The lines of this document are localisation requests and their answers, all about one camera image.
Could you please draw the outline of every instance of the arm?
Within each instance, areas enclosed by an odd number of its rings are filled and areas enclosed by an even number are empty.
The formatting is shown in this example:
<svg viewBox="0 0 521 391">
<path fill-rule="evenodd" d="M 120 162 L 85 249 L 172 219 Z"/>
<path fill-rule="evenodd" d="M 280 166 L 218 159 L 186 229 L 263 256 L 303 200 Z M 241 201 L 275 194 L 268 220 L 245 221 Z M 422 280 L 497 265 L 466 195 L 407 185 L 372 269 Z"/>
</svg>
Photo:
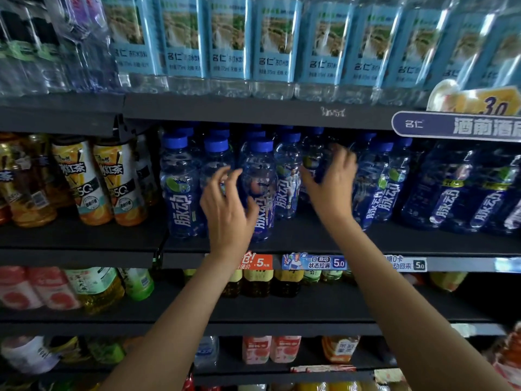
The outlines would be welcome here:
<svg viewBox="0 0 521 391">
<path fill-rule="evenodd" d="M 182 388 L 215 304 L 250 244 L 258 216 L 258 206 L 251 197 L 247 215 L 239 200 L 237 178 L 242 170 L 231 173 L 225 183 L 227 196 L 223 196 L 219 182 L 228 169 L 214 174 L 201 198 L 208 220 L 210 254 L 100 391 Z"/>
<path fill-rule="evenodd" d="M 355 155 L 338 145 L 321 184 L 305 169 L 302 179 L 411 388 L 512 391 L 478 351 L 393 269 L 355 222 L 351 210 L 355 174 Z"/>
</svg>

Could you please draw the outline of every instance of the dark liquid bottle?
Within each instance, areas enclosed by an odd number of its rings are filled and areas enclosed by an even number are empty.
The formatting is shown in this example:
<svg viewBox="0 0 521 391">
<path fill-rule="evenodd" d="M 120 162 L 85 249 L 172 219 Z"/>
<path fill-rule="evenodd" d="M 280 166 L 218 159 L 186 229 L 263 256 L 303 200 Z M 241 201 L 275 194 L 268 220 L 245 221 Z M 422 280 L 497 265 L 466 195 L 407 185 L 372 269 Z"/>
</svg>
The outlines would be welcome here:
<svg viewBox="0 0 521 391">
<path fill-rule="evenodd" d="M 269 295 L 273 270 L 244 270 L 242 293 L 251 298 L 263 298 Z"/>
<path fill-rule="evenodd" d="M 223 298 L 236 298 L 241 292 L 242 286 L 242 270 L 238 269 L 233 272 L 230 281 L 226 284 L 221 296 Z"/>
<path fill-rule="evenodd" d="M 294 298 L 300 291 L 303 276 L 303 270 L 275 270 L 271 294 L 282 298 Z"/>
</svg>

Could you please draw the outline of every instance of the person's left hand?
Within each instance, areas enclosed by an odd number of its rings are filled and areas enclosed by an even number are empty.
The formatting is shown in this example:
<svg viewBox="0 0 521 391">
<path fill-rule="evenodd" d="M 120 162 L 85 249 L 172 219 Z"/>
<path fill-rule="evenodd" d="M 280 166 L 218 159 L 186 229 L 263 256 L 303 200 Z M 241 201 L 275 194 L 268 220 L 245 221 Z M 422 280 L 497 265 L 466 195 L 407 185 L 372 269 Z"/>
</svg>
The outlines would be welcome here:
<svg viewBox="0 0 521 391">
<path fill-rule="evenodd" d="M 201 207 L 208 220 L 210 252 L 238 264 L 250 245 L 259 206 L 252 197 L 248 197 L 247 212 L 241 204 L 237 179 L 242 169 L 233 170 L 226 179 L 226 196 L 223 195 L 220 182 L 228 170 L 230 166 L 221 167 L 212 176 L 201 197 Z"/>
</svg>

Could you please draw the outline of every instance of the large blue bottle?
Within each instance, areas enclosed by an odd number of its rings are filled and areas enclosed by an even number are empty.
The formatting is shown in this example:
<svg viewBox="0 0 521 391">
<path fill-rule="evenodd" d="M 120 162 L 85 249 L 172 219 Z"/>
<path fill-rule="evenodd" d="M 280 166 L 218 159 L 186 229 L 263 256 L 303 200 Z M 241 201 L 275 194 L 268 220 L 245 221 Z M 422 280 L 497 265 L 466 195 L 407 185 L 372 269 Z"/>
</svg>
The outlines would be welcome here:
<svg viewBox="0 0 521 391">
<path fill-rule="evenodd" d="M 201 168 L 201 190 L 221 167 L 230 166 L 232 170 L 235 168 L 235 159 L 230 152 L 228 139 L 219 136 L 209 137 L 204 140 L 204 149 L 206 154 Z M 220 185 L 221 190 L 225 193 L 224 181 L 221 181 Z"/>
<path fill-rule="evenodd" d="M 442 228 L 456 233 L 481 229 L 499 209 L 506 191 L 517 177 L 521 162 L 519 153 L 508 145 L 484 151 Z"/>
<path fill-rule="evenodd" d="M 323 162 L 324 141 L 322 134 L 324 133 L 324 128 L 307 128 L 306 132 L 307 136 L 302 140 L 302 163 L 317 180 L 317 173 L 320 172 Z M 300 198 L 304 202 L 309 203 L 309 196 L 305 186 L 301 186 Z"/>
<path fill-rule="evenodd" d="M 413 139 L 410 137 L 400 137 L 394 142 L 393 150 L 389 154 L 391 158 L 389 180 L 376 210 L 376 220 L 379 222 L 391 219 L 394 205 L 409 174 L 409 163 L 411 161 L 409 147 L 412 143 Z"/>
<path fill-rule="evenodd" d="M 277 164 L 277 196 L 275 197 L 275 215 L 277 218 L 295 216 L 300 191 L 302 151 L 298 142 L 300 133 L 284 133 L 281 142 L 275 148 Z"/>
<path fill-rule="evenodd" d="M 251 141 L 251 154 L 247 157 L 242 173 L 242 189 L 259 206 L 252 241 L 265 240 L 273 228 L 277 170 L 273 156 L 273 141 L 257 138 Z"/>
<path fill-rule="evenodd" d="M 204 230 L 199 207 L 199 170 L 188 150 L 188 137 L 163 135 L 160 183 L 168 213 L 168 230 L 177 238 L 196 236 Z"/>
<path fill-rule="evenodd" d="M 440 140 L 427 155 L 402 209 L 402 219 L 421 229 L 438 228 L 448 216 L 471 173 L 475 144 Z"/>
<path fill-rule="evenodd" d="M 237 164 L 239 167 L 242 167 L 246 158 L 251 153 L 250 149 L 250 141 L 254 138 L 262 138 L 266 137 L 266 132 L 264 130 L 247 130 L 244 132 L 241 141 L 239 143 L 239 157 Z"/>
<path fill-rule="evenodd" d="M 521 178 L 506 191 L 499 209 L 490 216 L 481 231 L 492 235 L 510 235 L 521 227 Z"/>
<path fill-rule="evenodd" d="M 352 207 L 353 217 L 362 230 L 371 226 L 382 200 L 389 178 L 389 151 L 392 147 L 392 142 L 372 141 L 369 150 L 358 160 Z"/>
</svg>

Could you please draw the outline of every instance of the soda water bottle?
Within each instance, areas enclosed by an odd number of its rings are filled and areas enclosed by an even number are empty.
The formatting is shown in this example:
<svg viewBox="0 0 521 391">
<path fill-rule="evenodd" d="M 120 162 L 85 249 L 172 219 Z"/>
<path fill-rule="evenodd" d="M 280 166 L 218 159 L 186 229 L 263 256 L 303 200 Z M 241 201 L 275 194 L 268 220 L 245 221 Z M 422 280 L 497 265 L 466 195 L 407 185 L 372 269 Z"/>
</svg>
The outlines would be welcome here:
<svg viewBox="0 0 521 391">
<path fill-rule="evenodd" d="M 407 0 L 383 80 L 379 102 L 410 105 L 421 87 L 457 0 Z"/>
<path fill-rule="evenodd" d="M 451 13 L 417 105 L 425 107 L 434 87 L 454 79 L 464 87 L 504 0 L 460 0 Z"/>
<path fill-rule="evenodd" d="M 402 208 L 405 223 L 418 229 L 434 229 L 446 220 L 472 171 L 474 147 L 461 140 L 438 141 L 421 165 Z"/>
<path fill-rule="evenodd" d="M 308 0 L 304 4 L 295 97 L 330 102 L 340 83 L 355 0 Z"/>
<path fill-rule="evenodd" d="M 391 159 L 389 180 L 376 210 L 375 219 L 379 222 L 391 219 L 394 205 L 409 174 L 409 163 L 411 162 L 409 147 L 412 143 L 413 139 L 410 137 L 400 137 L 394 142 L 393 150 L 389 154 Z"/>
<path fill-rule="evenodd" d="M 481 229 L 492 235 L 510 235 L 521 226 L 521 178 L 506 191 L 500 207 Z"/>
<path fill-rule="evenodd" d="M 263 137 L 266 137 L 266 132 L 264 130 L 247 130 L 244 132 L 239 146 L 239 158 L 237 162 L 239 167 L 242 167 L 247 157 L 251 154 L 250 141 L 254 138 Z"/>
<path fill-rule="evenodd" d="M 375 103 L 405 0 L 360 0 L 335 100 Z"/>
<path fill-rule="evenodd" d="M 208 0 L 210 88 L 226 97 L 252 95 L 252 0 Z"/>
<path fill-rule="evenodd" d="M 317 180 L 317 172 L 319 172 L 323 161 L 324 142 L 322 134 L 324 128 L 313 127 L 308 128 L 307 131 L 308 135 L 302 140 L 302 163 L 315 180 Z M 300 198 L 304 202 L 309 203 L 309 196 L 305 186 L 301 186 Z"/>
<path fill-rule="evenodd" d="M 168 229 L 177 238 L 196 236 L 204 230 L 199 208 L 199 170 L 188 149 L 188 137 L 165 133 L 160 183 L 168 209 Z"/>
<path fill-rule="evenodd" d="M 293 97 L 302 0 L 255 0 L 253 95 Z"/>
<path fill-rule="evenodd" d="M 246 158 L 242 173 L 242 189 L 259 206 L 252 241 L 265 240 L 271 235 L 275 221 L 277 170 L 273 156 L 273 141 L 257 138 L 251 141 L 251 155 Z"/>
<path fill-rule="evenodd" d="M 212 176 L 221 167 L 230 166 L 235 168 L 235 159 L 230 152 L 228 140 L 222 136 L 209 137 L 204 140 L 204 149 L 206 154 L 201 168 L 201 190 L 212 179 Z M 225 193 L 225 180 L 220 182 L 221 190 Z"/>
<path fill-rule="evenodd" d="M 521 0 L 507 0 L 506 8 L 495 21 L 483 52 L 472 70 L 466 89 L 518 84 L 521 49 L 512 47 L 521 32 Z"/>
<path fill-rule="evenodd" d="M 275 148 L 278 177 L 277 196 L 275 197 L 277 218 L 295 217 L 302 183 L 300 175 L 302 151 L 298 144 L 299 141 L 300 133 L 284 133 L 281 143 Z"/>
<path fill-rule="evenodd" d="M 443 229 L 456 233 L 477 232 L 487 223 L 500 208 L 506 191 L 519 173 L 521 152 L 516 147 L 506 144 L 481 153 L 442 224 Z"/>
<path fill-rule="evenodd" d="M 372 141 L 369 150 L 358 160 L 358 171 L 353 183 L 353 217 L 367 230 L 376 215 L 378 205 L 389 179 L 389 151 L 392 142 Z"/>
<path fill-rule="evenodd" d="M 374 132 L 362 132 L 358 135 L 356 140 L 349 146 L 349 150 L 356 154 L 356 158 L 359 159 L 360 156 L 369 149 L 369 144 L 371 140 L 376 137 L 376 133 Z"/>
<path fill-rule="evenodd" d="M 121 86 L 131 92 L 168 91 L 159 0 L 102 0 Z"/>
<path fill-rule="evenodd" d="M 207 1 L 160 0 L 160 12 L 170 91 L 180 95 L 207 94 Z"/>
</svg>

